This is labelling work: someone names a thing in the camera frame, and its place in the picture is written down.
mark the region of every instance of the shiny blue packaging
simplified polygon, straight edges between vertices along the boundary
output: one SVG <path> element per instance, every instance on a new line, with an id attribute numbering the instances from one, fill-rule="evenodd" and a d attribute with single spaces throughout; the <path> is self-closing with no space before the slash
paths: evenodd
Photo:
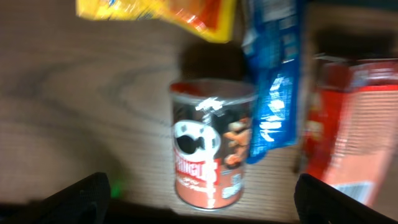
<path id="1" fill-rule="evenodd" d="M 248 163 L 295 144 L 304 0 L 243 1 L 243 50 L 257 86 Z"/>

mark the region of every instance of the pringles can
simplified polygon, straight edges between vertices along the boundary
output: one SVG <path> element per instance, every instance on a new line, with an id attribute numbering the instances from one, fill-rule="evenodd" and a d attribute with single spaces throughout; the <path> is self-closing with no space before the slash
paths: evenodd
<path id="1" fill-rule="evenodd" d="M 200 79 L 170 85 L 175 191 L 185 203 L 217 210 L 243 193 L 254 86 Z"/>

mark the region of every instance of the orange and yellow bag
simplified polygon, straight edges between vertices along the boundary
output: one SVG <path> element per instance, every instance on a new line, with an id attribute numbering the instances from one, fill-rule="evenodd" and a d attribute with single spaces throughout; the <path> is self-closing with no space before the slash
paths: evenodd
<path id="1" fill-rule="evenodd" d="M 89 20 L 163 19 L 209 42 L 231 40 L 236 0 L 76 0 Z"/>

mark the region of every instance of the red label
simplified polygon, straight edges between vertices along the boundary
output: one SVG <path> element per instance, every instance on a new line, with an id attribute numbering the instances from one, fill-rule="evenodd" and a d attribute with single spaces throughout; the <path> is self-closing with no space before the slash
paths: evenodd
<path id="1" fill-rule="evenodd" d="M 214 159 L 211 162 L 200 161 L 191 162 L 183 158 L 175 150 L 175 170 L 179 174 L 185 174 L 200 182 L 213 182 L 218 184 L 220 179 L 220 159 Z"/>

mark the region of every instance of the black mustache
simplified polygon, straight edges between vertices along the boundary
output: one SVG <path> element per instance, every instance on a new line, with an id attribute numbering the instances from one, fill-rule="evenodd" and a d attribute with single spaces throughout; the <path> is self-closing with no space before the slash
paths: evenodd
<path id="1" fill-rule="evenodd" d="M 183 135 L 177 138 L 177 144 L 181 151 L 187 154 L 195 153 L 199 147 L 205 149 L 205 139 L 203 137 L 193 140 L 190 136 Z"/>

